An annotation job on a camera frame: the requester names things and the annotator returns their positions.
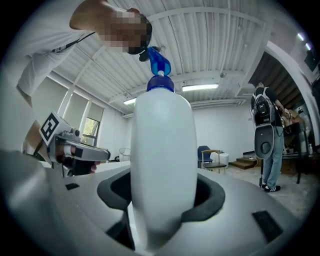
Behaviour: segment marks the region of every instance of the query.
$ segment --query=person with backpack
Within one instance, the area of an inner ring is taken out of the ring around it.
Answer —
[[[251,98],[251,109],[255,109],[256,99],[258,97],[264,97],[267,101],[270,101],[273,105],[276,105],[281,109],[282,113],[287,116],[284,106],[280,103],[276,93],[269,87],[265,87],[262,81],[257,81],[254,84],[255,92]],[[274,145],[272,153],[269,158],[263,162],[263,180],[261,188],[265,192],[276,192],[281,189],[279,185],[276,185],[282,166],[282,154],[284,147],[284,132],[282,128],[282,121],[280,114],[274,109],[274,121],[271,122],[274,131]]]

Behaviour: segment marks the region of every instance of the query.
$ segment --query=white wall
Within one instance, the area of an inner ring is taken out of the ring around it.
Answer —
[[[197,146],[229,154],[229,162],[243,157],[243,152],[255,149],[255,130],[250,115],[250,105],[210,107],[193,110]],[[133,118],[127,123],[126,144],[130,148]]]
[[[127,147],[128,120],[122,116],[119,111],[108,106],[102,114],[97,146],[108,149],[112,160],[119,156],[120,148]]]

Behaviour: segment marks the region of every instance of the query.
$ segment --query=white ceiling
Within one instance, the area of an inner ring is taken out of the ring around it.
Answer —
[[[162,54],[171,63],[175,92],[190,103],[210,106],[216,100],[230,102],[241,96],[239,91],[251,92],[247,83],[262,56],[268,33],[259,1],[109,0],[109,3],[124,9],[137,8],[148,17],[153,27],[150,46],[165,47]],[[140,62],[138,55],[105,47],[96,34],[80,42],[54,72],[124,114],[132,113],[134,106],[124,105],[123,101],[145,92],[153,76],[149,62]],[[221,72],[227,76],[220,78]],[[219,83],[219,87],[182,92],[183,85],[208,83]]]

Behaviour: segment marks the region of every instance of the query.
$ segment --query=window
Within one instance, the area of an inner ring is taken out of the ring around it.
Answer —
[[[83,135],[81,138],[81,143],[89,146],[97,146],[98,132],[99,132],[100,122],[87,118],[85,120]]]

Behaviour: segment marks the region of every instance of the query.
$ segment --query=jeans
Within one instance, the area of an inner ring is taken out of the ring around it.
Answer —
[[[269,189],[273,189],[276,186],[281,171],[282,153],[284,150],[283,128],[274,126],[273,132],[274,144],[272,154],[263,161],[263,183],[267,184]]]

